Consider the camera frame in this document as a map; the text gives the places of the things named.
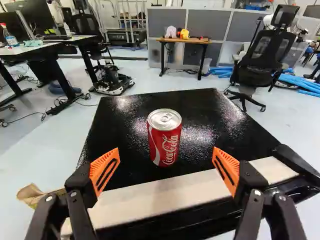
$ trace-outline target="white floor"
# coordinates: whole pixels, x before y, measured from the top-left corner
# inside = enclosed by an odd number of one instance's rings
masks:
[[[71,84],[87,92],[91,81],[84,71],[83,60],[59,59],[58,62]],[[159,69],[149,68],[147,61],[117,60],[116,65],[121,73],[134,77],[136,83],[125,95],[202,88],[223,91],[229,85],[229,79],[212,75],[203,77],[201,81],[187,73],[170,73],[160,78]],[[301,76],[311,73],[312,69],[308,64],[305,68],[297,66],[295,71]],[[22,88],[35,87],[27,81],[19,85]],[[0,91],[0,100],[8,93],[10,89],[6,86]],[[92,99],[79,102],[97,104],[102,97],[95,93],[91,96]],[[12,121],[33,112],[43,112],[54,106],[56,97],[49,93],[47,87],[36,89],[13,102],[18,111],[3,111],[0,117]],[[320,171],[320,99],[281,88],[274,88],[271,92],[268,92],[268,88],[259,88],[254,98],[266,103],[266,111],[260,112],[257,106],[248,103],[247,113]],[[75,170],[96,109],[96,106],[74,103],[56,116],[47,116],[44,122],[40,121],[41,115],[36,114],[7,128],[0,128],[1,239],[20,240],[26,234],[33,210],[16,199],[20,188],[35,183],[41,190],[51,191],[62,187]],[[320,215],[319,200],[320,196],[317,195],[297,206],[309,240],[318,239],[316,223]],[[229,240],[232,236],[233,233],[228,232],[213,239]],[[270,239],[264,221],[258,239]]]

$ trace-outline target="water bottle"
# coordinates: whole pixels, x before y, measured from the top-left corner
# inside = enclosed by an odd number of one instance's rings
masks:
[[[19,46],[19,43],[15,36],[10,34],[10,32],[7,29],[7,25],[3,22],[0,23],[0,26],[3,28],[3,37],[5,38],[7,44],[9,47],[17,47]]]

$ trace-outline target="cubicle partition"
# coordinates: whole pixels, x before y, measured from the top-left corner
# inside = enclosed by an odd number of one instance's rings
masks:
[[[206,58],[211,58],[211,67],[233,66],[232,54],[239,52],[244,43],[250,42],[263,11],[244,9],[185,9],[151,7],[147,9],[147,40],[149,66],[161,67],[161,44],[156,38],[165,35],[168,26],[187,28],[190,36],[207,36],[209,44]],[[308,37],[314,37],[320,19],[298,16],[298,24],[309,29]],[[295,43],[284,62],[294,67],[308,44]],[[171,69],[194,69],[200,64],[202,47],[190,43],[170,43],[166,46],[165,61]],[[168,53],[174,57],[168,59]]]

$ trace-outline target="coca-cola can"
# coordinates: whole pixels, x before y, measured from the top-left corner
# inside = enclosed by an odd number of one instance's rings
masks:
[[[178,112],[161,108],[147,119],[150,159],[159,167],[168,167],[178,159],[182,118]]]

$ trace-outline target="glossy black tabletop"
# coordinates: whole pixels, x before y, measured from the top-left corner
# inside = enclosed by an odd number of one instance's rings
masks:
[[[182,117],[178,161],[167,168],[149,159],[147,117],[160,108]],[[105,188],[109,190],[212,169],[213,146],[251,161],[271,156],[278,144],[215,88],[103,97],[78,166],[118,147],[121,163]]]

